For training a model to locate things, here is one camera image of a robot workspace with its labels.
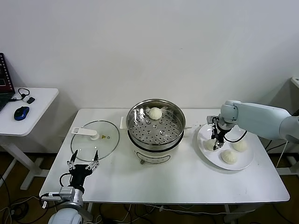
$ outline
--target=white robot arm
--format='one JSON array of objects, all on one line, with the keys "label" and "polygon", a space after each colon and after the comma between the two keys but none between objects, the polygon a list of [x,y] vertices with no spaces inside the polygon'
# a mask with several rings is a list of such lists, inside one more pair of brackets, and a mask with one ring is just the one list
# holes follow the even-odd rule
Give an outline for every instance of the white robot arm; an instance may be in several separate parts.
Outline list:
[{"label": "white robot arm", "polygon": [[299,120],[282,108],[229,100],[219,116],[207,116],[213,126],[214,150],[223,146],[224,136],[235,125],[260,137],[299,143]]}]

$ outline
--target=computer mouse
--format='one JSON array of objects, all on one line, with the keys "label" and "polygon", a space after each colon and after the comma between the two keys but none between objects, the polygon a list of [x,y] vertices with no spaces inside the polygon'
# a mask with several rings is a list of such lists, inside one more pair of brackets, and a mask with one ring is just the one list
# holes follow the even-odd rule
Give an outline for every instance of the computer mouse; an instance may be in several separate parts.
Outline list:
[{"label": "computer mouse", "polygon": [[14,119],[15,120],[24,120],[29,112],[28,106],[21,106],[20,108],[16,109],[14,112]]}]

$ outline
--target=cable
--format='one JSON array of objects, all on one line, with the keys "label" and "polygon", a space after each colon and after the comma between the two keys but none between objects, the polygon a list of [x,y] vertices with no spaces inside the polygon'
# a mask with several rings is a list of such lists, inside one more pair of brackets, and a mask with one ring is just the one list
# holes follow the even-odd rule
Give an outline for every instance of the cable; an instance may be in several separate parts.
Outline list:
[{"label": "cable", "polygon": [[35,223],[36,221],[38,221],[38,220],[40,220],[42,217],[44,217],[44,216],[46,215],[46,213],[48,212],[48,210],[49,210],[49,209],[46,209],[46,211],[45,211],[39,218],[37,218],[36,220],[34,220],[34,221],[32,221],[32,222],[29,222],[29,223],[22,223],[22,222],[20,222],[20,221],[18,221],[18,220],[16,220],[16,222],[19,223],[19,224],[32,224],[32,223]]},{"label": "cable", "polygon": [[65,173],[65,174],[62,174],[61,176],[60,176],[60,178],[59,178],[59,183],[60,183],[60,186],[61,187],[64,187],[64,185],[62,184],[62,178],[64,177],[64,176],[67,176],[67,175],[71,175],[70,173]]},{"label": "cable", "polygon": [[131,216],[130,209],[131,209],[132,204],[130,204],[129,210],[127,210],[127,207],[125,206],[125,204],[123,206],[125,207],[125,209],[127,211],[126,216],[124,217],[123,220],[121,220],[121,221],[119,221],[119,220],[113,220],[114,222],[120,222],[120,223],[122,223],[123,221],[126,220],[126,218],[128,217],[128,214],[130,214],[130,216]]},{"label": "cable", "polygon": [[[4,186],[5,186],[6,191],[7,191],[7,196],[8,196],[8,215],[9,215],[9,218],[10,218],[10,223],[12,223],[13,220],[11,218],[11,199],[10,199],[9,190],[8,190],[7,184],[6,184],[4,178],[3,178],[3,176],[1,174],[0,174],[0,177],[1,177],[2,181],[3,181],[3,183],[4,183]],[[4,211],[3,216],[2,216],[2,223],[4,223],[4,215],[5,215],[5,211]]]},{"label": "cable", "polygon": [[[155,208],[160,208],[151,204],[146,204],[147,206],[151,206],[151,207],[155,207]],[[164,209],[166,211],[176,211],[176,212],[182,212],[182,213],[191,213],[191,214],[207,214],[207,215],[221,215],[221,214],[244,214],[244,213],[249,213],[249,212],[253,212],[254,210],[250,210],[250,211],[243,211],[243,212],[219,212],[219,213],[208,213],[208,212],[192,212],[192,211],[180,211],[180,210],[171,210],[171,209]]]},{"label": "cable", "polygon": [[284,144],[285,144],[285,143],[282,143],[282,144],[280,144],[280,145],[278,145],[278,146],[275,146],[275,147],[269,148],[268,150],[266,150],[266,152],[268,152],[268,151],[270,151],[270,150],[272,150],[272,149],[275,149],[275,148],[281,147],[281,146],[283,146]]},{"label": "cable", "polygon": [[[27,93],[27,94],[25,94],[25,93],[21,93],[20,90],[26,90],[28,93]],[[19,88],[19,89],[18,89],[18,93],[19,93],[20,95],[23,94],[23,95],[25,95],[25,96],[29,96],[29,94],[30,94],[30,90],[29,90],[29,89],[26,89],[26,88]]]},{"label": "cable", "polygon": [[[141,216],[141,217],[145,217],[145,216],[149,215],[150,213],[153,212],[154,209],[155,209],[155,208],[153,208],[149,213],[146,213],[146,214],[144,214],[144,215]],[[134,219],[134,220],[132,220],[131,222],[128,222],[128,223],[118,223],[118,224],[129,224],[129,223],[133,223],[133,222],[137,221],[138,219],[140,219],[140,218],[136,218],[136,219]]]},{"label": "cable", "polygon": [[[27,94],[25,94],[25,93],[21,93],[20,90],[26,90],[28,93],[27,93]],[[30,90],[29,90],[29,89],[26,89],[26,88],[19,88],[19,89],[18,89],[18,93],[20,94],[21,99],[17,99],[17,97],[14,97],[14,98],[10,99],[9,101],[10,101],[10,102],[14,102],[14,101],[18,101],[18,100],[22,100],[22,99],[24,99],[26,96],[29,96],[29,94],[30,94]]]},{"label": "cable", "polygon": [[286,141],[286,143],[285,143],[285,147],[284,147],[284,149],[282,150],[282,153],[281,153],[281,155],[280,155],[280,157],[279,157],[279,160],[278,160],[278,162],[277,162],[277,164],[276,164],[276,167],[275,168],[277,168],[278,167],[278,165],[279,165],[279,162],[280,162],[280,159],[281,159],[281,157],[282,157],[282,154],[285,152],[285,148],[286,148],[286,145],[288,144],[288,141]]},{"label": "cable", "polygon": [[83,224],[98,224],[102,221],[102,217],[101,217],[101,220],[98,221],[98,218],[101,217],[101,215],[98,215],[97,218],[95,219],[95,223],[93,222],[84,222]]},{"label": "cable", "polygon": [[192,208],[194,205],[191,205],[190,207],[184,207],[184,206],[182,206],[182,205],[179,205],[179,207],[181,207],[181,208],[183,208],[183,209],[190,209],[190,208]]},{"label": "cable", "polygon": [[267,146],[266,146],[265,149],[267,149],[267,148],[269,147],[269,145],[271,144],[272,141],[273,141],[273,140],[270,140],[270,141],[269,141],[269,143],[267,144]]},{"label": "cable", "polygon": [[275,211],[285,220],[285,221],[287,221],[288,223],[290,223],[290,224],[295,224],[295,223],[293,223],[293,222],[291,222],[290,220],[288,220],[286,217],[284,217],[281,213],[280,213],[280,211],[275,207],[275,205],[274,204],[272,204],[273,205],[273,208],[275,209]]},{"label": "cable", "polygon": [[130,207],[129,207],[129,209],[127,209],[127,207],[126,207],[126,205],[125,204],[123,204],[123,207],[125,208],[125,210],[128,212],[128,214],[130,214],[130,224],[132,223],[132,218],[133,218],[133,216],[132,216],[132,214],[131,214],[131,212],[130,212],[130,208],[131,208],[131,204],[130,204]]},{"label": "cable", "polygon": [[139,216],[139,215],[137,214],[137,204],[135,205],[134,212],[135,212],[135,215],[136,215],[138,218],[142,218],[143,220],[148,221],[150,224],[153,224],[153,222],[150,221],[148,218],[144,218],[144,217]]},{"label": "cable", "polygon": [[236,143],[236,142],[239,142],[242,140],[242,138],[244,138],[244,136],[247,134],[247,131],[244,132],[244,134],[241,136],[241,138],[239,138],[238,140],[236,141],[231,141],[231,140],[228,140],[225,136],[224,136],[224,139],[228,142],[232,142],[232,143]]}]

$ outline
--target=metal rim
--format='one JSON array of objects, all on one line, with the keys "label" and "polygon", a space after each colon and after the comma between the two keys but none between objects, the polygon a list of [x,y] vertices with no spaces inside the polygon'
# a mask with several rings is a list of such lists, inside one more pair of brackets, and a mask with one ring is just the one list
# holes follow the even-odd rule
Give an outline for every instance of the metal rim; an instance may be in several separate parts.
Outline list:
[{"label": "metal rim", "polygon": [[[111,123],[110,121],[107,121],[107,120],[94,120],[94,121],[92,121],[92,122],[89,122],[89,123],[83,125],[82,128],[85,127],[85,126],[88,125],[88,124],[91,124],[91,123],[94,123],[94,122],[98,122],[98,121],[103,121],[103,122],[107,122],[107,123],[112,124],[114,127],[116,127],[116,130],[117,130],[117,133],[118,133],[118,141],[117,141],[117,143],[116,143],[116,146],[114,147],[114,149],[113,149],[110,153],[108,153],[108,154],[105,155],[104,157],[99,158],[99,160],[102,160],[102,159],[105,159],[106,157],[108,157],[109,155],[111,155],[111,153],[116,149],[116,147],[118,146],[118,143],[120,142],[120,138],[121,138],[121,136],[120,136],[120,131],[118,130],[117,126],[116,126],[115,124]],[[72,149],[72,143],[73,143],[73,139],[74,139],[75,136],[76,136],[76,135],[74,135],[74,136],[72,137],[72,139],[71,139],[71,152],[72,152],[72,153],[74,153],[74,151],[73,151],[73,149]],[[80,159],[80,158],[78,158],[78,157],[77,157],[77,159],[79,159],[79,160],[81,160],[81,161],[90,162],[90,160],[83,160],[83,159]]]},{"label": "metal rim", "polygon": [[130,128],[130,124],[131,124],[130,121],[131,121],[131,120],[129,120],[128,118],[129,118],[129,115],[132,113],[132,111],[133,111],[135,108],[138,108],[138,106],[143,105],[143,104],[146,104],[146,103],[148,103],[148,102],[154,102],[154,101],[162,102],[162,103],[165,103],[165,104],[169,104],[169,105],[173,106],[176,110],[178,110],[178,112],[182,115],[182,118],[183,118],[182,121],[178,119],[178,121],[181,123],[182,130],[179,132],[179,134],[177,134],[176,138],[173,138],[173,139],[171,139],[170,141],[167,141],[167,142],[159,142],[159,143],[152,142],[152,143],[148,143],[148,142],[142,141],[141,139],[139,139],[139,138],[133,136],[132,133],[131,133],[132,136],[130,136],[130,137],[131,137],[131,138],[134,138],[135,140],[137,140],[137,141],[140,142],[141,144],[145,144],[145,145],[149,145],[149,146],[166,146],[167,144],[170,144],[170,143],[176,141],[178,138],[180,138],[180,136],[181,136],[182,133],[184,132],[185,123],[186,123],[186,121],[185,121],[185,115],[184,115],[184,113],[182,112],[182,110],[181,110],[177,105],[175,105],[174,103],[172,103],[172,102],[170,102],[170,101],[168,101],[168,100],[164,100],[164,99],[147,99],[147,100],[145,100],[145,101],[139,102],[138,104],[136,104],[135,106],[133,106],[133,107],[129,110],[128,114],[127,114],[127,117],[126,117],[126,118],[127,118],[127,121],[126,121],[126,123],[127,123],[127,127]]}]

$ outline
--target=pot handle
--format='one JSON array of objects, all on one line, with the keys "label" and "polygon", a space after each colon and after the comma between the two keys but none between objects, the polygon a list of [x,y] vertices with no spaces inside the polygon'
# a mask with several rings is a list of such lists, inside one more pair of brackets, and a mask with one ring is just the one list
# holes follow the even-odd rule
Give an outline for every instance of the pot handle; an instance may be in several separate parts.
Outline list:
[{"label": "pot handle", "polygon": [[88,135],[90,136],[91,140],[97,140],[99,139],[100,135],[96,130],[91,130],[87,128],[81,128],[81,127],[73,127],[71,130],[72,134],[81,134],[81,135]]},{"label": "pot handle", "polygon": [[120,124],[120,129],[125,129],[127,130],[127,117],[121,117],[121,124]]}]

